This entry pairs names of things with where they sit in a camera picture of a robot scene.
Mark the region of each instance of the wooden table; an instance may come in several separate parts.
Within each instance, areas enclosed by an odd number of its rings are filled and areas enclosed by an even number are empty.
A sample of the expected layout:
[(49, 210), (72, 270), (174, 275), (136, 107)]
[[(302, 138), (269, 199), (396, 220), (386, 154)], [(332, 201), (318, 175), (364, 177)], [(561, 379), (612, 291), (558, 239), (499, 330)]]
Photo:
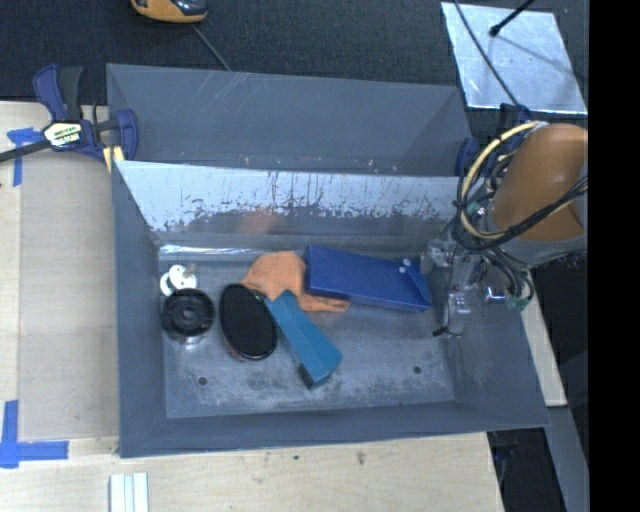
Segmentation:
[[(13, 147), (8, 130), (39, 129), (48, 122), (47, 111), (37, 103), (0, 102), (0, 151)], [(74, 165), (82, 162), (77, 155), (50, 151), (26, 157), (25, 180), (29, 169), (61, 165), (71, 156)], [(21, 188), (12, 186), (12, 177), (13, 162), (1, 164), (0, 406), (19, 396), (20, 371), (27, 371), (18, 364), (24, 334), (19, 310)], [(546, 403), (564, 405), (539, 304), (534, 301), (523, 315)], [(52, 364), (41, 363), (45, 369)], [(49, 383), (63, 377), (58, 371)], [(125, 460), (117, 456), (117, 447), (117, 436), (79, 437), (70, 441), (68, 460), (0, 469), (0, 509), (108, 510), (110, 475), (145, 472), (153, 511), (504, 510), (484, 433)]]

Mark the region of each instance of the bin floor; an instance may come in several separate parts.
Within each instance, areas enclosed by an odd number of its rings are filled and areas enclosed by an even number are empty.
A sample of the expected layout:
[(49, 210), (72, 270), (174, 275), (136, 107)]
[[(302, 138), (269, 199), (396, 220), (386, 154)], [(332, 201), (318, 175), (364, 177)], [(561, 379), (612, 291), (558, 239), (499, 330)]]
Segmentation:
[[(216, 321), (194, 345), (163, 335), (166, 413), (169, 418), (317, 411), (454, 399), (443, 341), (433, 338), (431, 310), (395, 311), (352, 304), (345, 313), (308, 313), (340, 350), (329, 381), (308, 390), (282, 333), (261, 361), (241, 362), (223, 344), (218, 309), (222, 290), (239, 282), (251, 260), (198, 263), (198, 288), (216, 305)], [(174, 263), (161, 260), (160, 275)]]

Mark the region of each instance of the yellow object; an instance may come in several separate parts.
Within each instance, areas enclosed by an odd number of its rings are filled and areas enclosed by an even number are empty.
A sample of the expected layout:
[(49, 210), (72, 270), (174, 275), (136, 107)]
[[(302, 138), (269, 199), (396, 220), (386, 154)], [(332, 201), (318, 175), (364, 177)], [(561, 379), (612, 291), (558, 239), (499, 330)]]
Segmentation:
[[(503, 133), (500, 137), (493, 139), (489, 143), (489, 145), (486, 148), (484, 148), (482, 153), (480, 153), (480, 156), (476, 158), (476, 160), (473, 162), (473, 165), (469, 169), (469, 173), (467, 174), (466, 178), (464, 179), (464, 182), (462, 183), (462, 197), (466, 197), (467, 193), (469, 192), (469, 189), (471, 188), (471, 184), (473, 183), (473, 180), (476, 174), (478, 174), (478, 171), (480, 170), (480, 167), (482, 166), (486, 158), (493, 152), (494, 149), (496, 149), (500, 144), (502, 144), (507, 139), (513, 137), (515, 134), (526, 131), (526, 130), (531, 130), (532, 128), (535, 128), (536, 126), (538, 126), (538, 124), (539, 124), (538, 121), (531, 121), (530, 123), (524, 123)], [(478, 231), (475, 227), (473, 227), (473, 225), (471, 224), (471, 221), (469, 220), (469, 217), (467, 216), (467, 213), (464, 211), (460, 216), (460, 220), (464, 228), (467, 231), (469, 231), (469, 233), (471, 233), (472, 235), (478, 238), (493, 240), (493, 239), (500, 238), (504, 234), (504, 232), (487, 233), (483, 231)]]
[(113, 160), (126, 160), (120, 146), (108, 146), (102, 150), (102, 153), (104, 154), (104, 161), (107, 164), (109, 174), (111, 174)]
[(169, 23), (195, 23), (202, 21), (207, 15), (206, 12), (195, 15), (185, 14), (171, 0), (130, 0), (130, 2), (136, 12), (143, 16)]

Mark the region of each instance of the cable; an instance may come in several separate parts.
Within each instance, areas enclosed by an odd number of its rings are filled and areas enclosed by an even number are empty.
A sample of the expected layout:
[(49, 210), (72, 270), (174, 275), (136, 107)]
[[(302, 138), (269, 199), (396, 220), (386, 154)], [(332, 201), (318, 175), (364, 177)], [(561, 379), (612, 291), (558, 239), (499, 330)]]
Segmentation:
[(518, 269), (509, 259), (509, 257), (501, 250), (501, 249), (492, 249), (490, 251), (483, 251), (483, 254), (490, 253), (491, 257), (494, 258), (496, 262), (496, 266), (500, 268), (503, 272), (507, 269), (511, 272), (514, 278), (518, 282), (518, 292), (514, 294), (516, 297), (520, 297), (522, 295), (523, 284), (529, 288), (529, 294), (527, 296), (527, 300), (531, 300), (533, 298), (534, 286), (533, 282), (527, 277), (527, 272), (522, 269)]
[(504, 80), (500, 77), (500, 75), (498, 74), (498, 71), (496, 70), (496, 68), (493, 67), (493, 64), (489, 60), (489, 57), (487, 56), (485, 51), (482, 49), (482, 46), (480, 46), (480, 42), (478, 41), (478, 39), (476, 38), (475, 34), (473, 33), (473, 30), (471, 30), (471, 26), (469, 25), (469, 22), (467, 21), (466, 16), (463, 14), (462, 8), (460, 7), (460, 4), (458, 3), (458, 0), (453, 0), (453, 3), (456, 6), (458, 14), (460, 15), (460, 19), (462, 20), (462, 23), (464, 23), (464, 26), (466, 27), (467, 32), (469, 32), (469, 35), (471, 36), (471, 39), (473, 40), (473, 43), (476, 45), (476, 48), (480, 52), (480, 55), (482, 55), (482, 58), (487, 63), (487, 66), (489, 66), (489, 69), (493, 73), (493, 76), (496, 77), (496, 80), (500, 83), (500, 86), (502, 87), (502, 89), (504, 89), (504, 92), (507, 93), (507, 96), (509, 96), (509, 98), (511, 99), (513, 104), (514, 105), (521, 105), (521, 103), (516, 99), (516, 97), (511, 92), (511, 90), (507, 87), (507, 84), (504, 83)]
[(527, 0), (524, 4), (522, 4), (515, 11), (513, 11), (511, 14), (509, 14), (509, 16), (507, 16), (505, 19), (503, 19), (500, 23), (498, 23), (497, 25), (494, 25), (493, 27), (491, 27), (491, 30), (489, 30), (489, 34), (492, 37), (497, 36), (498, 33), (500, 32), (500, 30), (502, 30), (502, 28), (507, 23), (509, 23), (516, 16), (518, 16), (522, 11), (524, 11), (527, 7), (529, 7), (533, 2), (535, 2), (535, 0)]
[(509, 269), (507, 269), (506, 267), (504, 267), (496, 258), (493, 254), (490, 253), (482, 253), (483, 257), (486, 258), (487, 260), (489, 260), (489, 263), (496, 267), (498, 270), (500, 270), (509, 280), (509, 288), (507, 289), (508, 292), (511, 295), (516, 295), (518, 293), (520, 293), (520, 289), (518, 288), (519, 283), (516, 279), (516, 277), (513, 275), (512, 272), (509, 271)]
[[(502, 135), (495, 138), (487, 147), (480, 153), (480, 155), (476, 158), (474, 163), (472, 164), (469, 172), (466, 176), (461, 176), (458, 182), (458, 196), (457, 196), (457, 212), (456, 217), (459, 220), (459, 223), (465, 228), (467, 232), (469, 232), (474, 239), (471, 242), (465, 242), (460, 236), (460, 231), (457, 229), (455, 234), (460, 238), (463, 246), (470, 250), (482, 250), (489, 249), (493, 247), (497, 247), (512, 238), (520, 235), (524, 231), (530, 229), (538, 222), (543, 219), (549, 217), (550, 215), (555, 214), (559, 210), (568, 206), (576, 197), (580, 194), (583, 194), (588, 188), (588, 178), (583, 177), (579, 180), (573, 187), (571, 187), (559, 200), (554, 203), (547, 205), (544, 208), (541, 208), (539, 211), (535, 212), (533, 215), (530, 215), (520, 223), (515, 226), (511, 226), (509, 229), (504, 231), (496, 231), (496, 232), (487, 232), (487, 231), (479, 231), (473, 226), (471, 219), (469, 218), (469, 214), (466, 211), (467, 208), (467, 196), (469, 194), (470, 189), (476, 183), (478, 179), (478, 172), (482, 163), (486, 160), (486, 158), (497, 148), (500, 144), (508, 140), (510, 137), (520, 133), (522, 131), (530, 130), (535, 128), (540, 124), (539, 121), (532, 121), (529, 123), (524, 123), (511, 130), (506, 131)], [(479, 240), (488, 240), (489, 242), (481, 243)]]
[(486, 194), (487, 199), (492, 199), (498, 191), (498, 180), (504, 177), (513, 158), (511, 154), (502, 156), (507, 158), (501, 159), (498, 157), (498, 163), (496, 163), (491, 173), (484, 179), (484, 187), (488, 191)]
[(204, 36), (204, 34), (202, 32), (200, 32), (200, 30), (198, 30), (198, 28), (191, 23), (191, 28), (195, 31), (196, 34), (198, 34), (198, 37), (200, 39), (202, 39), (202, 42), (207, 46), (207, 48), (209, 48), (209, 50), (211, 51), (211, 53), (213, 53), (213, 55), (215, 55), (216, 59), (218, 59), (220, 61), (220, 64), (222, 64), (222, 67), (224, 67), (225, 70), (227, 71), (231, 71), (231, 68), (229, 67), (229, 65), (227, 64), (227, 62), (222, 58), (222, 55), (220, 55), (218, 53), (218, 50), (216, 50), (213, 45), (209, 42), (209, 40)]

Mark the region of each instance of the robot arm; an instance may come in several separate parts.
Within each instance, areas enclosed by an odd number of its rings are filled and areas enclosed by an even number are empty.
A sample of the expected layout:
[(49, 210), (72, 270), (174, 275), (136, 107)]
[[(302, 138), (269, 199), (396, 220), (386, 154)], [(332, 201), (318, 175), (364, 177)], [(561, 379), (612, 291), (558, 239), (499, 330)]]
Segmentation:
[[(525, 138), (483, 167), (501, 144)], [(587, 132), (570, 124), (524, 123), (492, 141), (461, 176), (457, 212), (424, 255), (430, 281), (446, 281), (441, 328), (460, 335), (469, 294), (523, 309), (533, 267), (587, 247)]]

